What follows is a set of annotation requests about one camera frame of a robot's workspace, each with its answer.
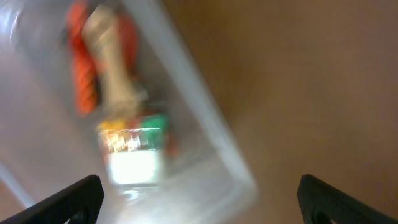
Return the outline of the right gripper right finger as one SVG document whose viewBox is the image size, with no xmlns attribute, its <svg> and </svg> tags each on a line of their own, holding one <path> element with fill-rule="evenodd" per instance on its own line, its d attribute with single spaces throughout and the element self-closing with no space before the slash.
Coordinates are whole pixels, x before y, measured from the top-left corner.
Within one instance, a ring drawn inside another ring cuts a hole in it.
<svg viewBox="0 0 398 224">
<path fill-rule="evenodd" d="M 310 174 L 301 177 L 297 198 L 305 224 L 397 224 L 397 220 Z"/>
</svg>

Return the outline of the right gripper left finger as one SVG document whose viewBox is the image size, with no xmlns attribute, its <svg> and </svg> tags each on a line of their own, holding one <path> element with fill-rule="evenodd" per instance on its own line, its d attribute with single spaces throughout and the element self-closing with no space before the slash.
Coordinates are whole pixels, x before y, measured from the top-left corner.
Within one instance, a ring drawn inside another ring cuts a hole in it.
<svg viewBox="0 0 398 224">
<path fill-rule="evenodd" d="M 95 224 L 103 200 L 100 177 L 89 175 L 1 224 Z"/>
</svg>

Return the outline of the clear case of screwdriver bits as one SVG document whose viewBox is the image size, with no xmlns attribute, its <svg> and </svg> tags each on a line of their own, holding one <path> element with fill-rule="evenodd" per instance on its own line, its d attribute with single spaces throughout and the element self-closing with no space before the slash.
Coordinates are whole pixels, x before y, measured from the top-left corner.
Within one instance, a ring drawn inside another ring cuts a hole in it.
<svg viewBox="0 0 398 224">
<path fill-rule="evenodd" d="M 132 119 L 106 119 L 96 128 L 109 181 L 135 200 L 167 176 L 169 117 L 155 113 Z"/>
</svg>

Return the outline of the orange scraper wooden handle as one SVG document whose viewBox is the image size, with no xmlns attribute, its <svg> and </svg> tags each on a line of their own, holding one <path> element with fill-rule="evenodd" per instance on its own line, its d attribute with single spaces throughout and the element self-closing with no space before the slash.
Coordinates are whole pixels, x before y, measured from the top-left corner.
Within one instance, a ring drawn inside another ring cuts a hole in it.
<svg viewBox="0 0 398 224">
<path fill-rule="evenodd" d="M 116 13 L 100 4 L 87 18 L 82 35 L 99 71 L 105 111 L 114 117 L 138 114 L 142 97 L 128 77 Z"/>
</svg>

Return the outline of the clear plastic container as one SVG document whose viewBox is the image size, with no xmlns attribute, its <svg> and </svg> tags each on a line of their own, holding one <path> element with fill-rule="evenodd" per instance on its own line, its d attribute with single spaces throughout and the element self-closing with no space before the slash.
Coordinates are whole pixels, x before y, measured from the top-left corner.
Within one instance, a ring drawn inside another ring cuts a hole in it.
<svg viewBox="0 0 398 224">
<path fill-rule="evenodd" d="M 139 70 L 160 90 L 177 134 L 165 179 L 119 195 L 106 176 L 96 111 L 73 111 L 65 14 L 70 1 L 1 2 L 1 205 L 27 208 L 89 174 L 105 199 L 100 223 L 222 223 L 256 186 L 198 69 L 158 1 L 122 1 L 142 38 Z"/>
</svg>

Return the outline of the orange socket holder strip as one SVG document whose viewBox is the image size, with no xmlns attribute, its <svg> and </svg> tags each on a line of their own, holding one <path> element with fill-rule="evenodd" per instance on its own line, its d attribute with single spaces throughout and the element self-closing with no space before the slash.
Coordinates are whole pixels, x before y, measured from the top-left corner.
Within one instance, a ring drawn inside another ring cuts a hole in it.
<svg viewBox="0 0 398 224">
<path fill-rule="evenodd" d="M 96 69 L 82 36 L 83 26 L 88 18 L 86 8 L 85 1 L 73 1 L 66 16 L 75 104 L 82 115 L 92 112 L 98 102 Z"/>
</svg>

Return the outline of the orange handled pliers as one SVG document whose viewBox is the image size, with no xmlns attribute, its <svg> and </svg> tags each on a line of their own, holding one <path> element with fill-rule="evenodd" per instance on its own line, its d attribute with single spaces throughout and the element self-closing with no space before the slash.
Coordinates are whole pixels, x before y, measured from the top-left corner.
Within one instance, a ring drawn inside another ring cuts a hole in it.
<svg viewBox="0 0 398 224">
<path fill-rule="evenodd" d="M 132 19 L 127 14 L 120 14 L 118 19 L 124 63 L 130 78 L 136 80 L 138 78 L 136 63 L 139 50 L 137 30 Z"/>
</svg>

